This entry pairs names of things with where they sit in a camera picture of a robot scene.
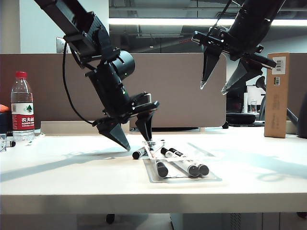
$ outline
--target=black robotic arm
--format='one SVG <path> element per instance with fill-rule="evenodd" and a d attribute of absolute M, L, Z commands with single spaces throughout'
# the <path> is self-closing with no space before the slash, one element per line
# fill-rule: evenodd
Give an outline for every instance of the black robotic arm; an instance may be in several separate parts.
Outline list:
<path fill-rule="evenodd" d="M 229 54 L 232 61 L 240 59 L 237 69 L 222 89 L 223 94 L 242 87 L 246 81 L 262 75 L 263 67 L 272 69 L 276 66 L 272 59 L 259 55 L 263 51 L 259 42 L 267 34 L 284 2 L 285 0 L 245 0 L 229 29 L 217 26 L 208 34 L 194 32 L 192 41 L 202 45 L 204 50 L 201 89 L 222 52 Z"/>
<path fill-rule="evenodd" d="M 93 122 L 100 134 L 130 150 L 120 124 L 137 116 L 136 125 L 143 137 L 152 139 L 151 119 L 159 102 L 152 102 L 150 93 L 130 97 L 122 83 L 135 67 L 134 59 L 126 51 L 114 48 L 106 28 L 94 12 L 86 12 L 77 0 L 35 0 L 65 33 L 74 58 L 86 73 L 105 107 L 104 117 Z M 100 60 L 95 68 L 89 64 Z"/>

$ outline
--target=fluorescent light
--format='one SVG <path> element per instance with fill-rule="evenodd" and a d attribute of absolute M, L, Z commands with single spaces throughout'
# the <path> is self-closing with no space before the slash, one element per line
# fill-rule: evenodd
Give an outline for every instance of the fluorescent light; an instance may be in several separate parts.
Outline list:
<path fill-rule="evenodd" d="M 234 19 L 221 19 L 219 25 L 232 25 Z M 216 19 L 192 18 L 109 18 L 110 25 L 194 25 L 212 26 Z M 307 20 L 274 20 L 272 26 L 307 26 Z"/>
<path fill-rule="evenodd" d="M 307 26 L 307 20 L 274 20 L 272 25 L 276 26 Z"/>
<path fill-rule="evenodd" d="M 216 19 L 192 18 L 109 18 L 110 25 L 214 25 Z M 231 25 L 234 19 L 221 19 L 219 25 Z"/>

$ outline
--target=plastic bottle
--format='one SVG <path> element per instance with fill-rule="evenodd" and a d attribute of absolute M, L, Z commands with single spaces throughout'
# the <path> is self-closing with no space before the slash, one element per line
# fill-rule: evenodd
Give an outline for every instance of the plastic bottle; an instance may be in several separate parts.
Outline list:
<path fill-rule="evenodd" d="M 34 139 L 34 110 L 32 90 L 27 73 L 15 73 L 16 81 L 11 92 L 13 136 L 16 141 Z"/>

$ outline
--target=desk surface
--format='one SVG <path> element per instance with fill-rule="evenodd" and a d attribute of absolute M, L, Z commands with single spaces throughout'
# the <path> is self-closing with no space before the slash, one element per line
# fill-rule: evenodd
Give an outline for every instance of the desk surface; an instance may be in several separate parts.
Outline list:
<path fill-rule="evenodd" d="M 220 151 L 220 181 L 153 183 L 143 160 L 103 136 L 40 137 L 0 153 L 1 212 L 194 213 L 307 211 L 307 139 L 265 138 L 262 127 L 153 135 Z M 127 135 L 131 149 L 140 135 Z"/>

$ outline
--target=white wall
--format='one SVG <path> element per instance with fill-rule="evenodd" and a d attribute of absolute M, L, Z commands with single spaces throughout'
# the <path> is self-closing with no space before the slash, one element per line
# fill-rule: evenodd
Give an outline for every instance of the white wall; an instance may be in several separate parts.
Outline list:
<path fill-rule="evenodd" d="M 0 53 L 20 53 L 19 0 L 0 0 Z"/>
<path fill-rule="evenodd" d="M 4 21 L 9 22 L 9 17 L 18 15 L 20 18 L 20 39 L 12 41 L 13 44 L 3 44 L 2 53 L 18 53 L 14 47 L 19 45 L 20 53 L 55 53 L 56 37 L 63 37 L 64 33 L 49 18 L 49 16 L 40 9 L 34 0 L 1 0 L 11 1 L 14 6 L 7 15 L 4 15 Z M 106 29 L 109 31 L 109 3 L 108 0 L 79 0 L 86 11 L 94 11 L 100 18 Z M 19 28 L 7 27 L 8 30 L 18 30 Z"/>

